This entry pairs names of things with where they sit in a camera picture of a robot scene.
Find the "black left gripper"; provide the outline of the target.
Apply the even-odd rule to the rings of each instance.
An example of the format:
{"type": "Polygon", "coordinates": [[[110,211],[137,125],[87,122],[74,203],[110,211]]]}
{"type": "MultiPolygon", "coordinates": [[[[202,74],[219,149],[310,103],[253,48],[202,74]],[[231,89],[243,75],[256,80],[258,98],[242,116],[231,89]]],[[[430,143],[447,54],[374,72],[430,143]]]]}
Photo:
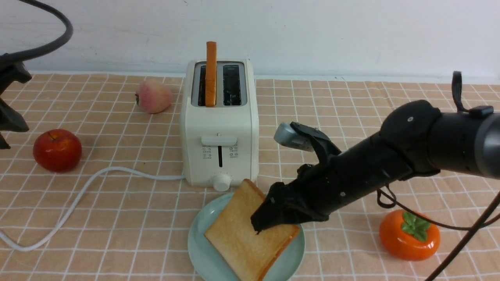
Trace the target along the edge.
{"type": "MultiPolygon", "coordinates": [[[[26,69],[24,62],[18,61],[1,66],[0,71],[0,94],[14,83],[26,84],[32,79],[32,75],[26,69]]],[[[26,133],[30,127],[25,121],[23,114],[11,107],[13,99],[10,96],[7,99],[0,99],[0,129],[1,132],[26,133]]]]}

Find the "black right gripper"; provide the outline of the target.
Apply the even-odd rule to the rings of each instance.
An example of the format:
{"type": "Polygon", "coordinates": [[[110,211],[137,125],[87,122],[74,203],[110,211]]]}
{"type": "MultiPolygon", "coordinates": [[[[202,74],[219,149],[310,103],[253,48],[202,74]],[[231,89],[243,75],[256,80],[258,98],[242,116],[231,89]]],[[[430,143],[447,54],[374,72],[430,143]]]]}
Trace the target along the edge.
{"type": "Polygon", "coordinates": [[[325,165],[298,170],[295,190],[302,195],[302,206],[297,206],[299,194],[291,185],[272,184],[264,202],[250,217],[254,231],[326,222],[332,212],[414,172],[409,159],[380,132],[327,160],[325,165]]]}

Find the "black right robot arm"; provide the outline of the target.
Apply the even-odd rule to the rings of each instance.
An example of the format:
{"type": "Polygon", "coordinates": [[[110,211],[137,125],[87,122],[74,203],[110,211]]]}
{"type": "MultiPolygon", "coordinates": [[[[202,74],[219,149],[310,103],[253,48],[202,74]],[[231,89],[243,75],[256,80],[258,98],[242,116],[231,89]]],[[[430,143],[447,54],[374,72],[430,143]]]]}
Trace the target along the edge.
{"type": "Polygon", "coordinates": [[[251,216],[252,226],[260,232],[281,224],[326,222],[332,212],[390,183],[442,170],[498,179],[499,123],[490,106],[441,112],[428,101],[413,101],[344,152],[316,128],[282,123],[275,141],[315,152],[318,163],[300,166],[288,184],[274,183],[251,216]]]}

